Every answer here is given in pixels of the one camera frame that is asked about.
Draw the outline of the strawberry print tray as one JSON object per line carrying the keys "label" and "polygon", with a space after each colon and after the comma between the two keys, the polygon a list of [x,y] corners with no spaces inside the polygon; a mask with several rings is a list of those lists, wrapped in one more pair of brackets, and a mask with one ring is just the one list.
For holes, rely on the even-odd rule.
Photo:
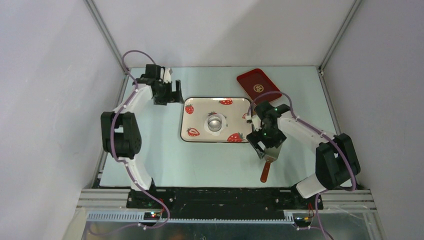
{"label": "strawberry print tray", "polygon": [[[252,132],[247,123],[247,110],[251,102],[243,97],[191,97],[184,102],[180,137],[191,143],[247,143],[246,136]],[[219,136],[204,130],[206,118],[223,114],[228,128]]]}

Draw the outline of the white dough piece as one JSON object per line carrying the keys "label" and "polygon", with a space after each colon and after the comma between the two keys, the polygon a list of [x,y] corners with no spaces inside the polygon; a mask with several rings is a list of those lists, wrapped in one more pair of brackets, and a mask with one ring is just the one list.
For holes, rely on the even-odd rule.
{"label": "white dough piece", "polygon": [[221,113],[212,114],[205,119],[203,128],[208,134],[217,137],[228,128],[227,118]]}

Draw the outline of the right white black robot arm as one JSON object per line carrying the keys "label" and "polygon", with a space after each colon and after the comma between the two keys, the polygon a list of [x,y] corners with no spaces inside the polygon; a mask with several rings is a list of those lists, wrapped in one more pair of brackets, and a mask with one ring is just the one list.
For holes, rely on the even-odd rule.
{"label": "right white black robot arm", "polygon": [[271,163],[278,159],[279,147],[288,136],[310,148],[315,155],[314,173],[293,186],[290,201],[295,208],[304,209],[312,196],[333,190],[347,181],[351,181],[351,191],[356,189],[356,175],[361,166],[349,135],[326,133],[300,119],[286,104],[272,106],[264,101],[256,106],[255,114],[250,109],[245,118],[252,125],[252,132],[246,139],[265,161],[261,182],[267,181]]}

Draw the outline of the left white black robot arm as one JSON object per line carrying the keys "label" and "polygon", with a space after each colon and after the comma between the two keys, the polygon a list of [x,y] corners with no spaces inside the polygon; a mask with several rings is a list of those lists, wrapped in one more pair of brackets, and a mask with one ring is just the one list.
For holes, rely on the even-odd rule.
{"label": "left white black robot arm", "polygon": [[184,103],[181,81],[172,80],[172,72],[170,67],[147,64],[145,72],[134,80],[127,99],[100,116],[103,150],[125,167],[131,188],[142,191],[138,201],[145,208],[156,206],[158,194],[149,189],[153,179],[145,165],[136,159],[143,143],[136,113],[143,110],[148,102],[160,106]]}

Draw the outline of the red lacquer tray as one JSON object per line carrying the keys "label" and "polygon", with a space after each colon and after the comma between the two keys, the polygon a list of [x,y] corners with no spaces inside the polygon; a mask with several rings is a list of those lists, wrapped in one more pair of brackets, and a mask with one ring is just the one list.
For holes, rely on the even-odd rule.
{"label": "red lacquer tray", "polygon": [[279,88],[260,68],[252,69],[237,76],[236,81],[256,104],[264,101],[271,103],[282,97]]}

